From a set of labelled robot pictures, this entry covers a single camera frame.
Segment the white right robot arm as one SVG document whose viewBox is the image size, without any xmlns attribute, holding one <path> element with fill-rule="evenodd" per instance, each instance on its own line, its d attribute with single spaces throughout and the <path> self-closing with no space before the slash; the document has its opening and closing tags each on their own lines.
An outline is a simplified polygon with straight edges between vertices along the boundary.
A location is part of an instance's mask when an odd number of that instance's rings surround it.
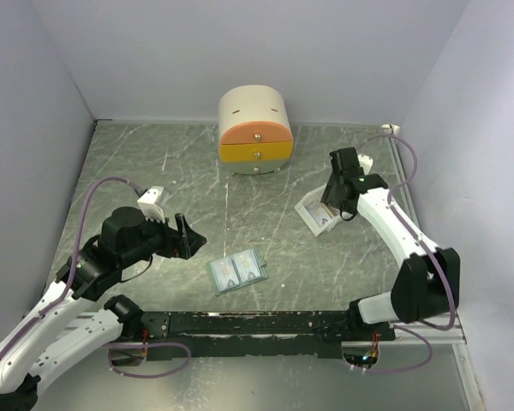
<svg viewBox="0 0 514 411">
<path fill-rule="evenodd" d="M 403 212 L 385 180 L 366 174 L 357 151 L 348 147 L 329 154 L 332 171 L 321 202 L 347 214 L 363 217 L 380 235 L 397 262 L 392 289 L 352 301 L 346 329 L 359 341 L 376 325 L 420 322 L 438 330 L 455 323 L 459 303 L 460 257 L 455 249 L 430 240 Z"/>
</svg>

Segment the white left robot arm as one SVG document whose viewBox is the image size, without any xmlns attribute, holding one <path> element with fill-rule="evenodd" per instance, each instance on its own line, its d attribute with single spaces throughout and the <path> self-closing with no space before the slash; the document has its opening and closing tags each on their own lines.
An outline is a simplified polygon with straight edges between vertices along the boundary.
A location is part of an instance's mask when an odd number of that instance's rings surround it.
<svg viewBox="0 0 514 411">
<path fill-rule="evenodd" d="M 154 256 L 190 259 L 206 244 L 182 214 L 176 227 L 124 206 L 102 224 L 57 273 L 39 303 L 0 342 L 0 410 L 30 410 L 45 383 L 96 348 L 131 342 L 143 330 L 140 307 L 125 295 L 110 298 L 82 328 L 60 337 L 79 314 L 122 281 L 123 271 Z"/>
</svg>

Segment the mint green card holder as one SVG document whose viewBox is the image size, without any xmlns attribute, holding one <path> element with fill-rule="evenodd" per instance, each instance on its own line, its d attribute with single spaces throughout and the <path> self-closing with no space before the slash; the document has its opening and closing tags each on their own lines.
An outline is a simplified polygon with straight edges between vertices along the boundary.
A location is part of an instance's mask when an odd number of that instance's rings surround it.
<svg viewBox="0 0 514 411">
<path fill-rule="evenodd" d="M 235 290 L 238 290 L 238 289 L 241 289 L 241 288 L 247 287 L 247 286 L 252 285 L 252 284 L 254 284 L 254 283 L 259 283 L 259 282 L 264 281 L 264 280 L 266 280 L 266 279 L 268 278 L 268 274 L 267 274 L 267 271 L 266 271 L 266 261 L 265 261 L 265 259 L 260 255 L 259 251 L 258 251 L 256 248 L 251 247 L 251 248 L 249 248 L 249 249 L 251 249 L 251 250 L 253 250 L 253 251 L 254 251 L 255 257 L 256 257 L 256 259 L 257 259 L 257 261 L 258 261 L 258 264 L 259 264 L 259 266 L 260 266 L 260 272 L 261 272 L 262 277 L 261 277 L 261 278 L 258 278 L 258 279 L 256 279 L 256 280 L 250 281 L 250 282 L 248 282 L 248 283 L 243 283 L 243 282 L 241 281 L 241 279 L 240 279 L 240 284 L 239 284 L 238 286 L 236 286 L 236 287 L 234 287 L 234 288 L 232 288 L 232 289 L 229 289 L 229 290 L 227 290 L 227 291 L 225 291 L 225 292 L 219 293 L 219 292 L 218 292 L 218 289 L 217 289 L 217 286 L 216 286 L 216 283 L 215 283 L 215 281 L 214 281 L 213 275 L 212 275 L 211 267 L 210 267 L 210 263 L 211 263 L 212 261 L 211 261 L 211 262 L 208 262 L 208 263 L 206 264 L 206 269 L 207 269 L 207 272 L 208 272 L 209 277 L 211 278 L 211 281 L 212 281 L 212 287 L 213 287 L 213 290 L 214 290 L 214 294 L 215 294 L 215 295 L 224 295 L 224 294 L 227 294 L 227 293 L 229 293 L 229 292 L 232 292 L 232 291 L 235 291 Z M 233 258 L 232 258 L 232 257 L 233 257 L 235 254 L 236 254 L 236 253 L 233 253 L 233 254 L 231 254 L 231 255 L 224 256 L 223 258 L 225 258 L 225 257 L 231 258 L 231 260 L 232 260 L 232 262 L 233 262 Z"/>
</svg>

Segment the patterned card pocket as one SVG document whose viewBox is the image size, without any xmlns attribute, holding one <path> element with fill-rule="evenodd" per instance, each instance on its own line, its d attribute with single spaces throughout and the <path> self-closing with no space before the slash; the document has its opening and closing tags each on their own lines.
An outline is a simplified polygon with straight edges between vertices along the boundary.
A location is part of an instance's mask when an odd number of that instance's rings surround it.
<svg viewBox="0 0 514 411">
<path fill-rule="evenodd" d="M 262 277 L 260 266 L 253 250 L 249 249 L 236 253 L 232 258 L 243 283 L 248 283 Z"/>
<path fill-rule="evenodd" d="M 210 263 L 212 275 L 219 293 L 232 289 L 240 284 L 236 268 L 231 258 L 225 257 Z"/>
</svg>

